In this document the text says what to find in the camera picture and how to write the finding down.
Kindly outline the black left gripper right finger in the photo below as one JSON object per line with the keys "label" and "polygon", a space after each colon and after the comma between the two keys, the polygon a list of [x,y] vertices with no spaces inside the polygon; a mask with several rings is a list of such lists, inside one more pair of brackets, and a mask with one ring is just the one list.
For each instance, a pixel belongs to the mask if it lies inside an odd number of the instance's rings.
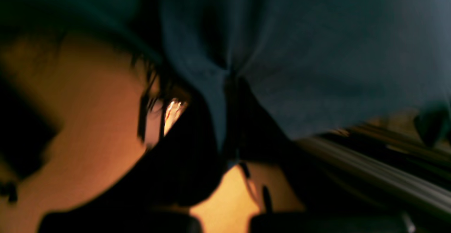
{"label": "black left gripper right finger", "polygon": [[280,130],[243,79],[228,79],[227,156],[261,209],[251,233],[414,233],[409,214],[362,194]]}

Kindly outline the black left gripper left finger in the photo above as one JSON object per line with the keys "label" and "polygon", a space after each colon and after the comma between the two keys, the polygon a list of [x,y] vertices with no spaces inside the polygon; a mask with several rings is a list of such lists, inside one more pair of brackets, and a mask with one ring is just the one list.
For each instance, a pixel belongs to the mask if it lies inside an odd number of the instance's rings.
{"label": "black left gripper left finger", "polygon": [[196,98],[171,130],[100,196],[68,212],[47,214],[40,233],[201,233],[200,222],[164,207],[190,207],[218,187],[226,163],[210,113]]}

